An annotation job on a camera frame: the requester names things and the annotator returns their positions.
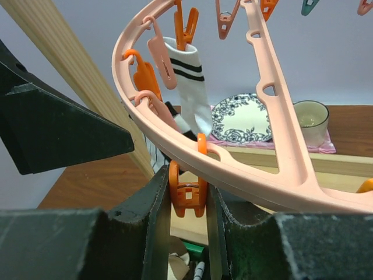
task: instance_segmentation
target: orange clip jaw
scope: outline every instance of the orange clip jaw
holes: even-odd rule
[[[188,23],[186,24],[186,30],[184,31],[181,0],[174,0],[174,4],[177,6],[177,11],[174,14],[177,49],[185,51],[186,44],[192,44],[194,33],[197,28],[199,12],[196,8],[191,9],[189,12]]]
[[[367,3],[367,0],[360,0],[359,7],[357,8],[357,14],[364,16],[373,8],[373,2]]]
[[[205,134],[198,134],[198,151],[207,155],[207,140]],[[169,171],[170,194],[176,215],[185,216],[185,209],[194,209],[197,218],[205,213],[207,199],[207,182],[198,178],[198,182],[180,183],[179,164],[174,160],[170,163]]]
[[[138,63],[137,72],[133,75],[133,81],[138,91],[150,90],[162,101],[161,91],[152,65],[149,62],[144,62],[139,52],[133,48],[124,53],[123,59],[127,59],[130,55],[134,55]]]
[[[373,191],[373,178],[363,182],[356,193],[361,194],[366,193],[367,191]]]
[[[261,10],[264,20],[267,21],[279,0],[261,0]]]

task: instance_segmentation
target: pink clothespin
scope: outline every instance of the pink clothespin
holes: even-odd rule
[[[217,31],[219,32],[219,38],[221,40],[224,40],[228,36],[233,20],[237,14],[238,8],[240,7],[240,0],[236,0],[232,13],[220,12],[220,0],[215,0],[215,5],[217,17]]]
[[[357,14],[359,16],[364,16],[373,8],[373,2],[367,3],[368,0],[360,0],[359,7],[357,8]]]
[[[149,51],[159,70],[164,85],[167,89],[174,89],[177,86],[177,79],[157,20],[153,16],[146,16],[142,20],[142,23],[144,24],[146,22],[153,24],[154,32],[156,34],[147,42]]]
[[[175,129],[176,131],[180,132],[180,129],[178,125],[175,122],[175,119],[173,118],[173,115],[170,113],[168,107],[166,104],[164,104],[162,101],[160,101],[157,96],[149,91],[149,90],[142,90],[138,95],[135,96],[135,106],[137,107],[140,105],[141,100],[147,97],[152,102],[151,104],[151,110],[157,114],[157,116],[164,121],[166,124],[168,124],[170,127]]]

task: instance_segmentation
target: teal clothespin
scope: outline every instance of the teal clothespin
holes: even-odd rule
[[[309,13],[314,9],[319,0],[303,0],[302,15],[308,16]]]

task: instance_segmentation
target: striped sock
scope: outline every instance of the striped sock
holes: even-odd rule
[[[195,135],[201,132],[208,137],[212,131],[212,116],[198,50],[188,44],[186,51],[179,51],[174,38],[163,39],[177,77],[181,116]]]

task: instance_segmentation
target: ceramic mug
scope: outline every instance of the ceramic mug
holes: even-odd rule
[[[306,100],[294,103],[294,109],[307,146],[322,145],[328,130],[328,108],[320,102]]]

